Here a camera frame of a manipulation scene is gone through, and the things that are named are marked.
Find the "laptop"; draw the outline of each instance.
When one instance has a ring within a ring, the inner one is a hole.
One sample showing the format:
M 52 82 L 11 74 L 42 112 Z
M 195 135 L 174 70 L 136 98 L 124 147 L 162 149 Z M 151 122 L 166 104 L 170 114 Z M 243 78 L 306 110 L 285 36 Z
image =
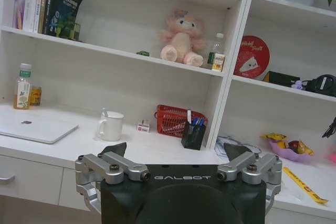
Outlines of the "laptop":
M 31 114 L 0 110 L 0 135 L 53 144 L 78 128 L 78 124 Z

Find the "red basket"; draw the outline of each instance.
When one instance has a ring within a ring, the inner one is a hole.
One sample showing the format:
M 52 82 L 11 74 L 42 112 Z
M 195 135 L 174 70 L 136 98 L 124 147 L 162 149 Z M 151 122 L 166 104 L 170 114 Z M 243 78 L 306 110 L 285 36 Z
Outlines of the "red basket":
M 206 126 L 208 119 L 201 113 L 192 111 L 191 120 L 204 118 Z M 157 132 L 160 134 L 182 137 L 185 122 L 187 121 L 187 110 L 166 105 L 158 105 L 155 113 Z

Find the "yellow ruler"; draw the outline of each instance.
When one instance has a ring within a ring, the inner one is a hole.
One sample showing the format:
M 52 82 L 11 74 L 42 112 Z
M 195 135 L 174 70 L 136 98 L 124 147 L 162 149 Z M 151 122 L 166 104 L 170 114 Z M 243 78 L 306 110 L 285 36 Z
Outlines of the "yellow ruler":
M 290 169 L 287 167 L 283 168 L 283 171 L 295 181 L 296 184 L 298 184 L 299 187 L 301 187 L 310 197 L 313 198 L 314 201 L 317 203 L 325 204 L 328 202 L 326 199 L 320 198 L 312 189 L 310 189 L 309 186 L 307 186 L 302 180 L 300 180 L 294 173 L 291 172 Z

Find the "book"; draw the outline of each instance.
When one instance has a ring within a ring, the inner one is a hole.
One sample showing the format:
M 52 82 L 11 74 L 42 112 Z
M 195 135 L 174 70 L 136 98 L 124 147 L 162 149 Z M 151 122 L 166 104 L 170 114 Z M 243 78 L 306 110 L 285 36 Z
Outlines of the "book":
M 31 8 L 32 8 L 32 0 L 25 0 L 25 8 L 22 22 L 23 23 L 22 29 L 25 31 L 29 31 Z
M 48 0 L 44 34 L 69 37 L 74 28 L 81 0 Z
M 38 24 L 41 12 L 41 0 L 36 0 L 36 8 L 35 8 L 35 18 L 34 18 L 34 33 L 38 32 Z
M 36 0 L 31 0 L 30 14 L 29 14 L 29 32 L 34 30 Z
M 15 0 L 14 2 L 13 27 L 16 29 L 23 29 L 25 3 L 26 0 Z
M 39 21 L 38 21 L 38 33 L 39 34 L 43 33 L 46 5 L 47 5 L 47 0 L 41 0 L 41 8 L 40 8 L 40 14 L 39 14 Z

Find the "drawer handle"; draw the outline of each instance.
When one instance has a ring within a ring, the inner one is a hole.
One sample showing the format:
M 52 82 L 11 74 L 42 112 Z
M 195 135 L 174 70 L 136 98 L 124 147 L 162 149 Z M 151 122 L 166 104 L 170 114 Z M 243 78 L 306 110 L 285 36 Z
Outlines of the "drawer handle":
M 9 178 L 1 178 L 0 177 L 0 185 L 8 185 L 11 182 L 13 182 L 14 179 L 15 179 L 15 175 L 13 175 L 12 177 L 9 177 Z

